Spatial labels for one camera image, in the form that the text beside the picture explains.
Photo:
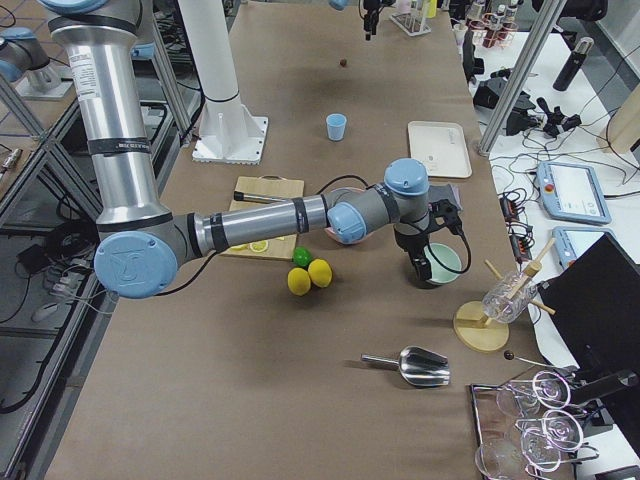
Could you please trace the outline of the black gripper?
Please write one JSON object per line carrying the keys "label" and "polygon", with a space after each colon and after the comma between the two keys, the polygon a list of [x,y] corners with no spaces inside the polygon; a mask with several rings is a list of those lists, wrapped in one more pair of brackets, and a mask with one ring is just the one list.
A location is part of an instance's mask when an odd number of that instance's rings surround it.
{"label": "black gripper", "polygon": [[371,37],[376,33],[376,15],[379,13],[379,0],[362,0],[361,6],[363,10],[363,29],[365,32],[365,40],[370,41]]}
{"label": "black gripper", "polygon": [[431,279],[431,262],[424,251],[428,234],[419,227],[406,223],[396,223],[393,227],[397,245],[408,255],[419,281]]}

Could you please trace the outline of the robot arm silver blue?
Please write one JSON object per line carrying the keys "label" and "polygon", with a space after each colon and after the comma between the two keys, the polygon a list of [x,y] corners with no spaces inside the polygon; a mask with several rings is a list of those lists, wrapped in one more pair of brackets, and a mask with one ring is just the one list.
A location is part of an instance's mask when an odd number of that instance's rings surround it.
{"label": "robot arm silver blue", "polygon": [[132,52],[153,26],[145,1],[48,1],[52,39],[67,54],[99,187],[102,212],[94,270],[109,291],[130,299],[174,292],[179,268],[232,246],[329,228],[353,244],[392,225],[421,280],[432,213],[425,166],[393,161],[362,192],[332,191],[252,209],[176,215],[162,204],[133,69]]}
{"label": "robot arm silver blue", "polygon": [[[328,4],[337,11],[343,11],[348,6],[347,0],[329,0]],[[358,12],[363,22],[365,40],[370,41],[377,34],[382,2],[380,0],[358,1]]]}

